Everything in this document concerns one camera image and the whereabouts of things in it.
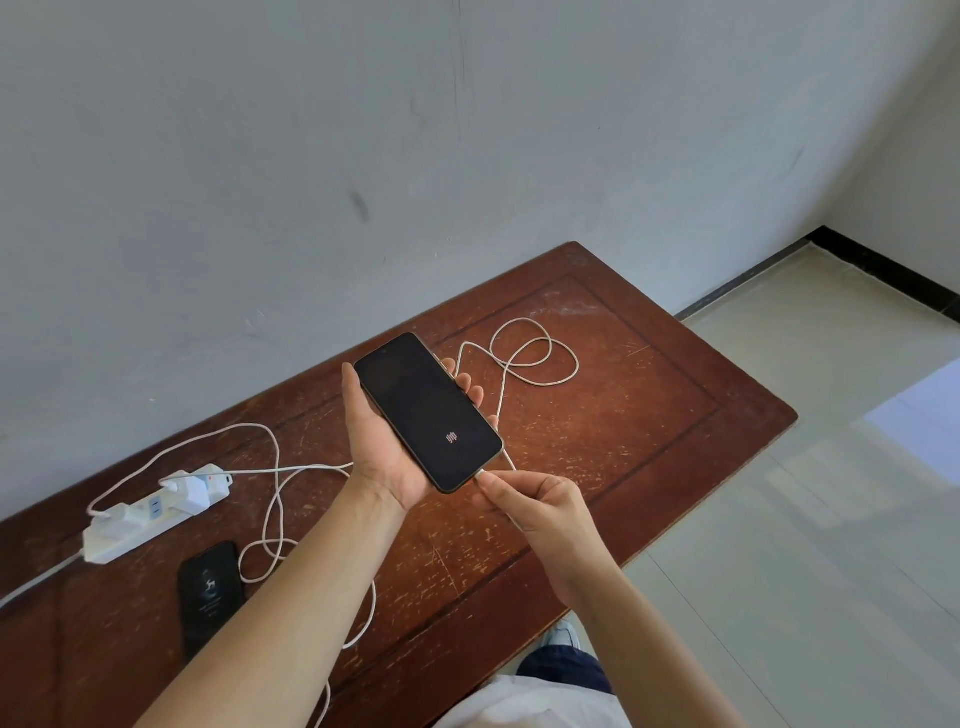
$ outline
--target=hand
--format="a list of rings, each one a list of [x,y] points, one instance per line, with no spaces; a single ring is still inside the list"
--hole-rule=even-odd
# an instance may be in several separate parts
[[[456,362],[441,362],[453,374]],[[347,362],[343,366],[344,407],[347,410],[347,432],[353,455],[351,479],[385,489],[409,511],[419,503],[431,488],[430,481],[417,462],[396,438],[393,429],[373,411],[360,386],[360,377]],[[470,375],[457,376],[457,384],[477,407],[483,402],[483,387],[471,387]],[[496,429],[495,417],[487,421]]]
[[[557,597],[570,609],[589,582],[619,567],[607,550],[580,488],[558,475],[499,471],[477,476],[481,510],[506,513],[543,562]]]

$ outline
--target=table top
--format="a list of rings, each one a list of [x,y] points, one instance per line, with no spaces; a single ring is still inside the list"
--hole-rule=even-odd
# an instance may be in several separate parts
[[[276,433],[283,465],[347,462],[340,361],[403,330],[437,355],[455,356],[464,340],[486,346],[516,317],[567,343],[581,370],[557,387],[508,382],[500,424],[507,449],[523,470],[580,484],[621,564],[796,420],[789,406],[568,243],[0,523],[0,592],[76,552],[87,503],[157,451],[257,422]],[[511,327],[497,352],[509,355],[535,335],[531,325]],[[540,358],[545,345],[536,346],[519,360]],[[569,354],[556,352],[531,378],[552,381],[572,367]],[[483,409],[491,413],[500,370],[470,349],[463,369],[487,389]],[[180,468],[264,468],[272,459],[265,434],[232,430],[161,459],[106,505],[133,502]],[[284,491],[288,535],[302,537],[343,482],[322,472],[294,480]],[[180,563],[223,540],[242,547],[259,538],[272,488],[269,475],[238,476],[230,497],[200,517],[105,566],[74,565],[0,613],[2,656],[17,665],[0,684],[0,714],[17,725],[133,724],[183,665]],[[372,626],[331,676],[324,726],[428,725],[564,612],[522,535],[475,511],[468,496],[469,486],[432,494],[401,528],[376,577]],[[256,574],[267,563],[254,550],[244,570]]]

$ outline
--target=charging cable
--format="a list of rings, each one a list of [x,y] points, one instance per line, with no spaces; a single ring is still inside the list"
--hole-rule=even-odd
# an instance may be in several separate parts
[[[528,323],[528,324],[533,324],[535,327],[537,327],[537,328],[540,330],[540,332],[543,334],[543,336],[538,336],[538,337],[536,337],[536,338],[530,339],[530,340],[527,341],[525,344],[523,344],[523,346],[521,346],[519,349],[517,349],[513,354],[511,354],[511,356],[510,356],[509,358],[507,358],[507,359],[501,359],[499,356],[497,356],[497,355],[493,352],[493,345],[496,343],[497,337],[498,337],[507,327],[509,327],[509,326],[511,326],[511,325],[513,325],[513,324],[518,324],[518,323],[520,323],[520,322],[526,322],[526,323]],[[541,358],[538,359],[537,361],[530,362],[530,363],[527,363],[527,364],[518,364],[518,363],[516,363],[516,358],[517,358],[518,356],[520,356],[523,352],[525,352],[525,351],[527,350],[527,348],[529,348],[530,346],[538,343],[539,341],[544,341],[544,342],[546,342],[546,344],[547,344],[547,352],[546,352],[546,354],[545,354],[543,357],[541,357]],[[503,411],[503,399],[504,399],[504,395],[506,394],[506,391],[507,391],[507,376],[508,376],[508,375],[509,375],[509,376],[513,376],[513,377],[519,379],[520,381],[522,381],[522,382],[524,382],[524,383],[526,383],[526,384],[533,385],[533,386],[535,386],[535,387],[555,387],[555,386],[557,386],[557,385],[559,385],[559,384],[564,384],[564,383],[566,383],[566,382],[569,382],[571,379],[573,379],[575,376],[577,376],[577,373],[580,371],[580,359],[577,358],[577,354],[574,352],[574,350],[571,349],[571,348],[570,348],[567,344],[565,344],[564,342],[558,341],[557,339],[555,339],[555,338],[553,338],[552,336],[550,336],[550,334],[547,332],[547,330],[546,330],[539,322],[534,321],[533,319],[530,319],[530,318],[526,318],[526,317],[511,319],[511,320],[508,321],[506,324],[504,324],[503,326],[501,326],[500,328],[498,328],[498,329],[494,332],[493,336],[491,337],[491,340],[490,340],[490,343],[489,343],[489,345],[488,345],[488,348],[486,348],[486,349],[485,349],[484,347],[480,346],[479,344],[474,344],[474,343],[471,342],[471,341],[465,341],[465,342],[463,342],[463,343],[460,345],[459,351],[457,352],[457,362],[456,362],[456,366],[455,366],[455,368],[454,368],[454,373],[453,373],[454,376],[457,376],[458,374],[460,374],[460,366],[461,366],[461,364],[462,364],[462,362],[463,362],[464,350],[465,350],[467,347],[472,347],[472,348],[474,348],[474,349],[477,349],[477,350],[483,352],[484,354],[486,354],[487,356],[489,356],[494,362],[496,362],[497,366],[499,366],[499,367],[503,370],[503,377],[502,377],[502,379],[500,380],[500,394],[499,394],[499,397],[498,397],[498,400],[497,400],[497,404],[496,404],[496,416],[497,416],[497,418],[500,417],[500,413]],[[566,349],[567,352],[570,354],[570,356],[573,358],[574,367],[573,367],[573,371],[572,371],[569,375],[565,376],[565,377],[562,378],[562,379],[558,379],[558,380],[556,380],[556,381],[541,382],[541,381],[534,381],[534,380],[532,380],[532,379],[528,379],[526,376],[523,376],[523,375],[519,374],[519,373],[516,371],[517,369],[530,369],[530,368],[532,368],[532,367],[538,367],[539,365],[545,363],[545,362],[553,355],[553,351],[554,351],[554,348],[555,348],[555,347],[562,347],[563,349]],[[152,457],[152,458],[147,462],[147,464],[144,465],[142,468],[134,471],[133,473],[130,473],[130,474],[127,475],[126,477],[124,477],[124,478],[122,478],[121,480],[117,481],[114,485],[110,486],[106,491],[104,491],[102,494],[100,494],[100,495],[97,496],[95,499],[93,499],[93,500],[90,502],[90,504],[87,506],[87,508],[86,508],[86,513],[87,513],[87,515],[89,515],[89,516],[91,516],[91,517],[102,515],[103,512],[102,512],[102,511],[98,511],[98,510],[96,510],[96,508],[95,508],[95,506],[96,506],[100,501],[102,501],[105,497],[109,496],[111,493],[115,492],[118,488],[120,488],[120,487],[121,487],[122,485],[124,485],[125,483],[133,480],[133,479],[134,479],[135,477],[137,477],[138,475],[141,475],[141,474],[143,474],[144,472],[146,472],[147,469],[149,469],[152,465],[154,465],[154,463],[155,463],[157,460],[159,460],[161,457],[163,457],[163,456],[165,456],[165,455],[168,455],[169,453],[171,453],[171,452],[173,452],[173,451],[175,451],[175,450],[177,450],[177,449],[184,448],[184,447],[186,447],[187,445],[191,445],[191,444],[196,443],[196,442],[198,442],[198,441],[200,441],[200,440],[205,440],[206,438],[209,438],[209,437],[216,437],[217,435],[222,435],[223,433],[228,432],[228,431],[230,431],[230,430],[232,430],[232,429],[237,429],[238,427],[255,427],[255,428],[258,428],[258,429],[261,429],[261,430],[265,431],[265,432],[267,433],[267,435],[270,437],[270,440],[271,440],[271,442],[273,443],[273,446],[274,446],[274,466],[273,466],[272,468],[265,468],[265,469],[261,469],[261,470],[238,470],[238,471],[224,471],[224,472],[223,472],[224,475],[272,474],[272,475],[274,476],[274,495],[273,495],[273,497],[270,499],[270,503],[269,503],[269,505],[267,506],[267,513],[266,513],[266,515],[264,516],[264,519],[263,519],[263,528],[262,528],[262,530],[261,530],[261,532],[260,532],[260,538],[257,539],[256,541],[253,541],[253,542],[247,544],[246,546],[244,546],[243,550],[240,551],[240,556],[239,556],[238,563],[237,563],[237,569],[240,570],[240,578],[243,580],[243,582],[244,582],[245,584],[257,584],[257,583],[259,583],[259,582],[261,582],[261,581],[266,580],[266,579],[274,572],[274,570],[276,569],[277,565],[278,565],[281,561],[283,561],[284,559],[286,559],[286,556],[284,556],[284,555],[282,554],[283,547],[284,547],[284,546],[296,546],[296,545],[298,544],[297,541],[295,541],[294,539],[288,538],[288,537],[286,536],[285,523],[284,523],[284,521],[285,521],[285,518],[284,518],[285,514],[284,514],[284,509],[283,509],[283,497],[282,497],[283,489],[287,486],[287,484],[288,484],[291,480],[293,480],[295,477],[297,477],[297,475],[299,475],[299,474],[301,474],[301,473],[304,473],[304,472],[306,472],[306,471],[312,471],[312,470],[333,471],[333,472],[335,472],[335,473],[339,473],[340,475],[343,475],[344,477],[349,477],[350,473],[349,473],[349,471],[348,471],[348,468],[351,468],[351,467],[353,466],[353,463],[345,463],[344,465],[323,465],[323,464],[317,463],[317,464],[312,464],[312,465],[297,465],[297,466],[288,466],[288,467],[283,467],[283,468],[281,468],[281,467],[280,467],[280,444],[279,444],[279,442],[277,441],[276,436],[274,435],[274,432],[273,432],[269,427],[267,427],[266,425],[262,425],[262,424],[260,424],[260,423],[237,423],[237,424],[235,424],[235,425],[228,425],[228,426],[226,426],[226,427],[222,427],[222,428],[220,428],[220,429],[218,429],[218,430],[216,430],[216,431],[214,431],[214,432],[207,432],[206,434],[203,434],[203,435],[197,435],[196,437],[191,437],[191,438],[188,439],[188,440],[184,440],[184,441],[181,442],[181,443],[177,443],[176,445],[173,445],[172,447],[167,448],[167,449],[159,452],[159,453],[156,454],[154,457]],[[506,448],[504,448],[503,454],[504,454],[504,457],[506,458],[507,462],[510,464],[511,469],[512,469],[512,470],[516,470],[516,465],[514,465],[514,461],[511,459],[510,455],[507,453]],[[287,475],[287,476],[286,476],[285,478],[283,478],[283,480],[281,481],[281,480],[280,480],[280,474],[281,474],[281,473],[289,473],[289,475]],[[170,479],[170,478],[164,478],[163,480],[160,480],[160,483],[162,484],[165,480],[169,480],[169,479]],[[269,535],[268,532],[269,532],[269,528],[270,528],[270,517],[273,515],[275,508],[276,508],[276,510],[277,510],[277,515],[278,515],[278,518],[277,518],[278,533],[276,534],[275,537],[272,538],[272,537],[270,537],[270,535]],[[254,546],[261,546],[261,547],[263,548],[263,550],[267,552],[267,555],[270,556],[270,558],[272,559],[272,561],[271,561],[271,563],[270,563],[270,566],[269,566],[262,574],[260,574],[259,576],[256,576],[256,577],[248,577],[248,576],[245,576],[244,573],[243,573],[243,560],[244,560],[244,557],[246,556],[247,552],[248,552],[251,548],[253,548]],[[10,602],[12,602],[12,601],[13,601],[14,599],[16,599],[18,596],[22,595],[24,592],[27,592],[28,590],[32,589],[32,587],[36,586],[36,585],[39,584],[40,582],[42,582],[42,581],[50,578],[50,577],[53,576],[55,573],[57,573],[57,572],[65,569],[65,568],[68,567],[70,564],[72,564],[73,562],[75,562],[75,561],[77,561],[78,559],[80,559],[82,556],[83,556],[83,552],[82,552],[82,551],[81,551],[80,553],[74,554],[74,555],[71,556],[70,558],[68,558],[68,559],[66,559],[65,561],[63,561],[62,563],[57,564],[57,565],[56,565],[55,567],[53,567],[52,569],[49,569],[48,571],[45,571],[44,573],[42,573],[42,574],[41,574],[40,576],[38,576],[37,578],[32,579],[31,581],[27,582],[26,584],[24,584],[24,585],[23,585],[22,587],[20,587],[19,589],[16,589],[15,591],[11,592],[11,593],[8,594],[7,596],[3,597],[3,599],[0,600],[0,609],[2,609],[4,606],[6,606],[6,605],[9,604]],[[367,616],[367,621],[364,622],[363,627],[362,627],[362,628],[360,629],[360,631],[356,634],[356,636],[353,637],[353,639],[351,639],[349,642],[347,642],[346,644],[344,644],[343,649],[350,649],[351,647],[353,647],[354,645],[356,645],[356,644],[360,641],[360,638],[363,637],[363,636],[367,633],[367,630],[370,629],[370,625],[373,623],[373,613],[374,613],[374,611],[376,610],[376,583],[375,583],[375,581],[374,581],[374,582],[371,582],[370,589],[371,589],[371,605],[370,605],[370,614]],[[317,726],[319,726],[319,725],[321,724],[321,722],[323,722],[324,718],[326,717],[326,712],[327,712],[327,710],[329,710],[329,707],[330,707],[330,693],[331,693],[331,690],[330,690],[330,683],[329,683],[329,681],[327,681],[326,685],[324,686],[324,693],[325,693],[324,708],[321,710],[320,717],[317,719],[317,722],[314,723],[314,728],[317,728]]]

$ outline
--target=floor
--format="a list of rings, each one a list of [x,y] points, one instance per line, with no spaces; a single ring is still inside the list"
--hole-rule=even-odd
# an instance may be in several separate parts
[[[960,327],[812,246],[687,324],[800,421],[631,580],[756,727],[960,725]]]

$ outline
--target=phone lock screen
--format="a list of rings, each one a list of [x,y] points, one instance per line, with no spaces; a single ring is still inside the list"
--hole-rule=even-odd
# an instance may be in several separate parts
[[[441,493],[453,493],[503,450],[496,430],[416,334],[401,333],[355,369]]]

